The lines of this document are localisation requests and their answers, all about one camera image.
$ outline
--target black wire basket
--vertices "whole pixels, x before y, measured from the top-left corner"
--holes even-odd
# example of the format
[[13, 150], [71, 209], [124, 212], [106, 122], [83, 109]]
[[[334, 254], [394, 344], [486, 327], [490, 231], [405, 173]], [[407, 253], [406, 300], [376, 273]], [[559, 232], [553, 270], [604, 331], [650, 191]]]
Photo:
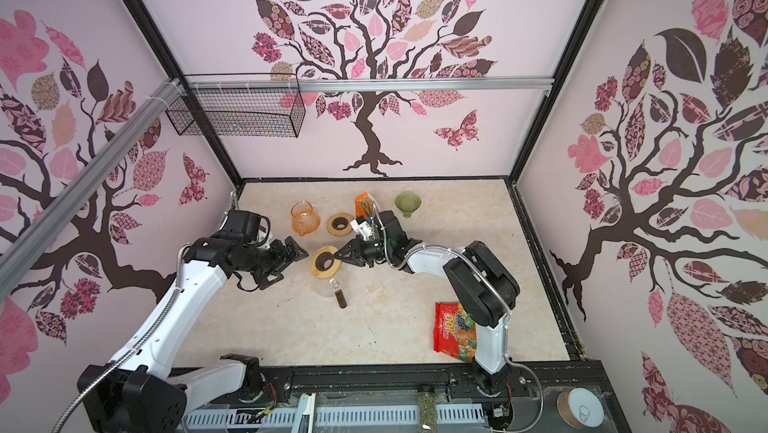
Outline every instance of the black wire basket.
[[[290, 86], [244, 88], [227, 87], [225, 82], [192, 83], [187, 95], [170, 104], [166, 114], [179, 135], [298, 138], [306, 113], [298, 79], [295, 74], [281, 74], [277, 79], [283, 85], [285, 80], [294, 82]], [[190, 95], [197, 101], [191, 101]], [[203, 121], [195, 121], [193, 112], [200, 113]]]

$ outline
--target butterfly decal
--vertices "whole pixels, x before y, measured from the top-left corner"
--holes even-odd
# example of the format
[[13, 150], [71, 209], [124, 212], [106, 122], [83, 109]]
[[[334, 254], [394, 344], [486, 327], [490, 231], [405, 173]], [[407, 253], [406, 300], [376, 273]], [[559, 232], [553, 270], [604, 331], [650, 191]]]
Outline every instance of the butterfly decal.
[[190, 182], [181, 191], [179, 197], [179, 205], [188, 204], [190, 201], [200, 201], [205, 197], [205, 188], [202, 187], [202, 183], [205, 182], [206, 176], [210, 175], [205, 173], [202, 167], [198, 167], [194, 164], [194, 161], [184, 154], [184, 169], [187, 170], [187, 177], [190, 178]]
[[458, 151], [458, 145], [464, 143], [464, 140], [478, 140], [478, 129], [475, 123], [478, 122], [477, 110], [473, 110], [462, 120], [462, 126], [458, 128], [438, 128], [435, 133], [440, 138], [448, 140], [448, 144]]

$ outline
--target pink wall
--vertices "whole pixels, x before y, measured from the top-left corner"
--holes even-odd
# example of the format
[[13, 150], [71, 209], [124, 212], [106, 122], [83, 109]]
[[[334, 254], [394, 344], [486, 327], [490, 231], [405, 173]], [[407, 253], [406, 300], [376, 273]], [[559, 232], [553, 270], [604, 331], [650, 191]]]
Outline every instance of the pink wall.
[[[489, 76], [548, 76], [584, 4], [584, 0], [383, 0], [381, 15], [377, 15], [368, 8], [350, 14], [360, 0], [145, 1], [185, 73], [267, 73], [277, 66], [297, 70], [304, 80], [358, 75], [377, 78], [384, 62], [384, 76], [398, 78], [433, 66], [425, 72], [432, 78], [451, 65], [456, 68], [443, 74], [474, 70]], [[274, 16], [279, 24], [286, 20], [289, 25], [281, 27], [284, 38], [279, 34], [281, 28], [272, 29], [270, 2], [276, 3], [278, 13]], [[452, 2], [456, 9], [443, 21], [443, 10]], [[342, 8], [332, 8], [331, 16], [330, 10], [324, 9], [329, 6]], [[398, 29], [393, 27], [388, 34], [386, 24], [393, 20]], [[331, 22], [339, 28], [337, 34], [324, 32], [319, 26], [330, 28]], [[460, 38], [465, 43], [474, 38], [474, 47], [449, 44]], [[398, 64], [411, 49], [408, 62]], [[343, 59], [354, 58], [344, 68], [342, 55]], [[363, 58], [366, 61], [355, 69]], [[463, 64], [468, 68], [460, 69]], [[226, 79], [190, 80], [215, 78]], [[389, 94], [386, 102], [396, 104], [398, 113], [388, 110], [383, 116], [377, 106], [381, 98], [363, 95], [365, 101], [358, 111], [352, 92], [323, 98], [319, 103], [316, 95], [308, 95], [299, 138], [224, 137], [223, 141], [244, 177], [508, 174], [520, 137], [539, 103], [540, 91], [453, 93], [441, 102], [417, 92], [398, 92], [399, 98]], [[349, 114], [338, 112], [334, 116], [323, 110], [323, 102], [330, 105], [337, 101]], [[476, 123], [462, 130], [462, 121], [471, 112], [475, 112]], [[436, 131], [462, 144], [457, 149]], [[346, 169], [353, 164], [358, 167]]]
[[764, 431], [768, 0], [609, 0], [521, 182], [633, 431]]
[[[0, 249], [164, 79], [120, 0], [0, 2]], [[229, 190], [204, 140], [178, 137], [163, 115], [0, 305], [3, 429], [53, 426], [83, 369], [108, 361], [173, 281], [178, 248], [215, 227]], [[89, 429], [82, 408], [65, 428]]]

